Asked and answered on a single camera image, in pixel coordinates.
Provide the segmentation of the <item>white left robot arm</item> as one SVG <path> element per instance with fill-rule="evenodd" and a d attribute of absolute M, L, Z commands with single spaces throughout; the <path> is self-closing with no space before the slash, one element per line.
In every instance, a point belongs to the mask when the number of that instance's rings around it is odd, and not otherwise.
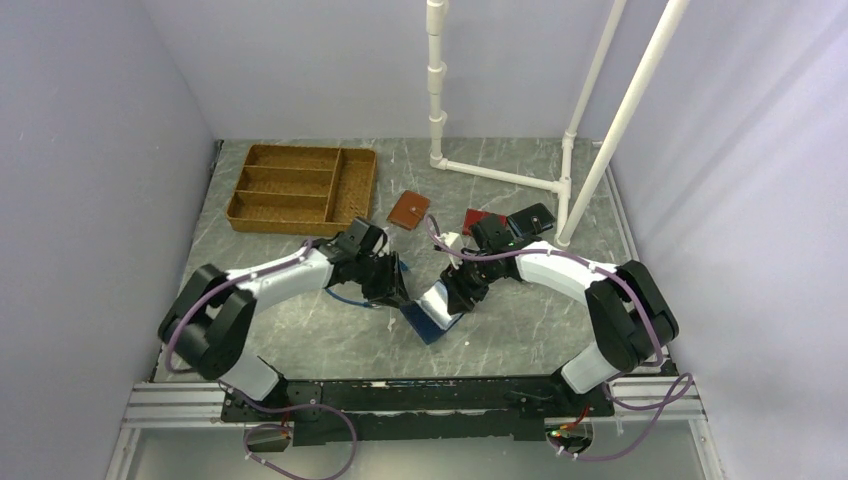
<path fill-rule="evenodd" d="M 287 406 L 284 375 L 248 352 L 254 317 L 299 295 L 337 284 L 360 286 L 364 300 L 400 309 L 411 302 L 396 252 L 382 252 L 386 232 L 357 217 L 330 239 L 308 240 L 294 253 L 254 267 L 224 271 L 212 264 L 195 270 L 158 328 L 165 367 L 174 359 L 184 372 L 237 390 L 264 420 Z"/>

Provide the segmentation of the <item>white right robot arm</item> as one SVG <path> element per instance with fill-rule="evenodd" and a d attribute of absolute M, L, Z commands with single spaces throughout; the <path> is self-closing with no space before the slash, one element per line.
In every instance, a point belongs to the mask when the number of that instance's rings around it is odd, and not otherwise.
<path fill-rule="evenodd" d="M 660 359 L 679 325 L 644 264 L 588 260 L 543 240 L 544 229 L 526 213 L 506 220 L 485 216 L 470 226 L 476 246 L 465 251 L 438 230 L 433 216 L 427 218 L 434 245 L 455 261 L 440 276 L 449 315 L 473 310 L 501 279 L 547 287 L 587 308 L 593 338 L 559 368 L 562 381 L 550 391 L 555 409 L 574 415 L 588 404 L 590 390 Z"/>

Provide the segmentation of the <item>blue leather card holder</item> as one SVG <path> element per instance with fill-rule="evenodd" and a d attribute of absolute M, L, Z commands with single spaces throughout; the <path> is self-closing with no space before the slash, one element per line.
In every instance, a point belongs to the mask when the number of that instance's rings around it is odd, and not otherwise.
<path fill-rule="evenodd" d="M 448 312 L 448 289 L 441 280 L 399 310 L 425 345 L 441 339 L 464 316 Z"/>

